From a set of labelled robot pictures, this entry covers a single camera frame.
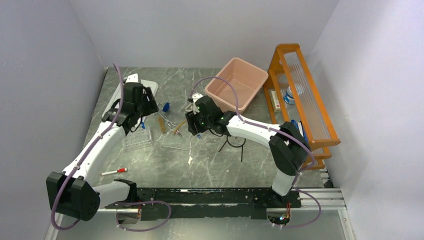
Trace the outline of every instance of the marble tabletop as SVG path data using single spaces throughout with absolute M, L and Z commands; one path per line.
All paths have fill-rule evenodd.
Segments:
M 218 68 L 172 68 L 172 67 L 122 67 L 126 77 L 138 74 L 142 80 L 157 82 L 159 88 L 155 95 L 157 103 L 170 103 L 168 119 L 175 125 L 185 120 L 184 107 L 193 87 L 193 83 L 203 77 L 215 76 Z M 205 94 L 203 81 L 195 92 Z M 96 132 L 108 101 L 119 84 L 118 75 L 109 68 L 95 106 L 91 124 L 87 133 L 87 143 Z M 271 123 L 265 95 L 262 90 L 254 97 L 243 113 L 247 118 Z M 243 162 L 241 149 L 223 145 L 226 138 L 202 133 L 202 140 L 192 136 L 187 125 L 180 128 L 181 137 L 169 131 L 162 134 L 158 114 L 150 115 L 145 120 L 150 128 L 153 145 L 126 149 L 125 142 L 113 149 L 104 162 L 101 171 L 108 172 L 128 168 L 128 172 L 98 178 L 97 184 L 107 184 L 116 178 L 123 178 L 137 183 L 138 187 L 152 188 L 210 188 L 210 187 L 270 187 L 276 176 L 277 168 L 268 148 L 247 140 L 244 145 Z M 144 134 L 140 128 L 136 134 Z M 230 137 L 230 142 L 238 144 L 243 139 Z M 305 172 L 298 184 L 301 188 L 322 188 L 319 170 Z

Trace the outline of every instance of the marker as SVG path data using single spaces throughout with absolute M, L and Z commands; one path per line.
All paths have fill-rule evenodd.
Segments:
M 121 169 L 118 169 L 116 171 L 108 171 L 108 172 L 100 173 L 100 176 L 112 175 L 112 174 L 117 174 L 117 173 L 124 173 L 126 171 L 127 171 L 127 168 L 121 168 Z

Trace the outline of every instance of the wooden rack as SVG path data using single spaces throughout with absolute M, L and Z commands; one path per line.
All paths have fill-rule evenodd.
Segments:
M 290 87 L 295 104 L 283 100 Z M 299 44 L 279 44 L 268 68 L 268 79 L 263 91 L 272 123 L 277 124 L 270 92 L 275 90 L 284 121 L 302 122 L 308 143 L 318 164 L 311 169 L 325 168 L 324 159 L 330 158 L 329 147 L 340 143 L 333 124 L 314 83 Z

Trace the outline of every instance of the white wall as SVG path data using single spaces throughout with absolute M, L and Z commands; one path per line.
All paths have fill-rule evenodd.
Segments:
M 46 178 L 81 151 L 103 76 L 69 1 L 0 1 L 0 239 L 45 238 Z
M 277 44 L 311 52 L 339 0 L 71 0 L 106 66 L 268 68 Z
M 309 67 L 359 240 L 424 239 L 424 2 L 341 0 Z

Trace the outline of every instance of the robotic arm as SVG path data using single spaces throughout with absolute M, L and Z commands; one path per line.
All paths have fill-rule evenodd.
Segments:
M 123 89 L 124 101 L 116 123 L 106 135 L 102 136 L 101 140 L 88 154 L 83 165 L 80 166 L 65 186 L 56 209 L 57 213 L 88 221 L 96 214 L 99 208 L 116 202 L 130 203 L 139 201 L 137 185 L 129 180 L 115 179 L 112 183 L 91 187 L 95 183 L 100 173 L 100 167 L 107 159 L 113 146 L 122 141 L 131 128 L 139 124 L 141 118 L 158 111 L 151 88 L 139 83 L 138 77 L 136 79 L 127 79 Z M 116 105 L 119 99 L 117 99 L 118 95 L 116 93 L 109 103 L 110 109 L 105 112 L 102 118 L 102 123 L 96 132 L 97 135 L 109 126 L 117 113 Z M 208 96 L 199 96 L 192 102 L 193 108 L 185 114 L 190 133 L 197 135 L 211 129 L 217 134 L 246 138 L 270 148 L 275 165 L 278 168 L 272 189 L 280 196 L 287 195 L 292 187 L 296 173 L 307 158 L 308 154 L 304 149 L 279 133 L 245 124 L 236 116 L 235 112 L 222 112 Z M 280 129 L 310 148 L 299 130 L 290 122 L 276 125 L 253 120 L 249 121 Z M 97 138 L 97 135 L 91 139 L 87 146 Z M 86 152 L 86 148 L 61 173 L 52 172 L 48 176 L 46 185 L 50 208 L 53 207 L 55 198 L 65 178 L 76 166 L 82 154 Z

